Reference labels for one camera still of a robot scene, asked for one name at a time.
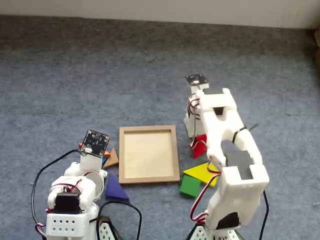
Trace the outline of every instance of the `yellow triangle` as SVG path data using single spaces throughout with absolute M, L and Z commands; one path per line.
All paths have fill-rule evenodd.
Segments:
M 218 171 L 218 169 L 210 163 L 210 169 L 213 171 Z M 195 179 L 199 179 L 201 182 L 207 184 L 209 180 L 215 175 L 214 173 L 210 173 L 207 171 L 207 163 L 201 164 L 199 166 L 195 166 L 193 168 L 189 168 L 183 171 L 184 174 L 187 174 Z M 211 182 L 210 186 L 214 187 L 217 183 L 217 177 Z

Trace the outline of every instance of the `green square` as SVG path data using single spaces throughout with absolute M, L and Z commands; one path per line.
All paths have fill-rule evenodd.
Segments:
M 200 183 L 199 179 L 184 175 L 180 186 L 180 193 L 196 197 L 199 193 Z

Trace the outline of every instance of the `wooden frame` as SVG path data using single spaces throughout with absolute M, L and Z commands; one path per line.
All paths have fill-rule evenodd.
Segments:
M 138 184 L 179 180 L 177 137 L 174 125 L 119 128 L 119 183 Z

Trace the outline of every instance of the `black cable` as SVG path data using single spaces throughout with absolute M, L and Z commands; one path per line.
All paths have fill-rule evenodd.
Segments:
M 91 220 L 89 220 L 89 223 L 93 223 L 94 221 L 97 221 L 97 217 L 96 218 L 94 218 L 94 219 L 91 219 Z
M 32 186 L 32 191 L 31 191 L 31 212 L 32 212 L 32 217 L 33 217 L 33 220 L 35 221 L 35 224 L 39 223 L 39 221 L 38 221 L 38 219 L 36 217 L 36 211 L 35 211 L 35 192 L 36 192 L 36 186 L 37 186 L 37 182 L 38 182 L 38 179 L 40 177 L 40 174 L 46 168 L 51 166 L 52 164 L 55 164 L 56 162 L 60 161 L 61 159 L 65 158 L 66 156 L 68 156 L 69 154 L 74 153 L 74 152 L 78 152 L 78 153 L 80 153 L 81 155 L 84 156 L 84 153 L 82 153 L 79 149 L 73 149 L 73 150 L 68 151 L 67 153 L 63 154 L 61 157 L 58 157 L 56 160 L 48 163 L 43 168 L 41 168 L 40 171 L 37 173 L 37 175 L 36 175 L 36 177 L 34 179 L 34 183 L 33 183 L 33 186 Z
M 195 100 L 198 100 L 198 99 L 194 99 L 194 100 L 192 100 L 192 101 L 190 102 L 190 105 L 189 105 L 189 109 L 188 109 L 188 110 L 189 110 L 189 112 L 190 112 L 192 115 L 200 116 L 199 114 L 197 114 L 197 113 L 195 113 L 195 112 L 192 112 L 192 111 L 191 111 L 191 108 L 190 108 L 190 107 L 191 107 L 191 103 L 192 103 L 193 101 L 195 101 Z M 198 107 L 198 106 L 199 106 L 199 103 L 196 103 L 194 106 L 192 106 L 192 108 L 195 109 L 195 108 Z
M 265 225 L 266 225 L 268 214 L 269 214 L 269 203 L 268 203 L 267 194 L 266 194 L 265 190 L 263 191 L 263 197 L 264 197 L 266 209 L 265 209 L 265 215 L 264 215 L 263 223 L 262 223 L 262 226 L 261 226 L 259 240 L 262 240 L 262 236 L 264 234 Z
M 249 127 L 249 132 L 251 132 L 253 129 L 255 129 L 256 127 L 258 127 L 259 126 L 259 123 L 255 123 L 255 124 L 253 124 L 251 127 Z
M 235 133 L 233 134 L 233 138 L 232 138 L 232 143 L 235 144 L 235 140 L 236 140 L 236 136 L 239 132 L 241 132 L 242 130 L 247 129 L 247 126 L 244 125 L 242 128 L 238 129 L 237 131 L 235 131 Z
M 96 224 L 95 224 L 95 228 L 96 228 L 96 238 L 97 240 L 100 240 L 100 233 L 99 233 L 99 219 L 101 218 L 101 212 L 104 209 L 104 207 L 108 204 L 124 204 L 127 205 L 131 208 L 133 208 L 134 210 L 136 210 L 139 214 L 139 227 L 138 227 L 138 232 L 136 234 L 136 240 L 139 240 L 139 236 L 140 236 L 140 229 L 141 229 L 141 222 L 142 222 L 142 214 L 140 212 L 140 210 L 136 207 L 133 206 L 130 203 L 127 202 L 123 202 L 123 201 L 107 201 L 104 204 L 101 205 L 98 216 L 96 217 Z

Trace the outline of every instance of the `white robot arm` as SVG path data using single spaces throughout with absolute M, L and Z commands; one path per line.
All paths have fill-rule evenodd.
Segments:
M 80 163 L 73 162 L 64 176 L 52 183 L 47 200 L 47 240 L 97 239 L 96 222 L 91 220 L 98 216 L 94 201 L 100 198 L 107 177 L 101 166 L 109 140 L 108 135 L 88 130 Z
M 218 189 L 209 201 L 203 222 L 208 235 L 225 237 L 250 223 L 269 176 L 230 90 L 210 89 L 202 74 L 186 79 L 192 93 L 188 106 L 193 109 L 184 119 L 188 135 L 206 134 L 207 158 L 221 170 Z M 223 140 L 232 141 L 239 151 L 223 152 Z

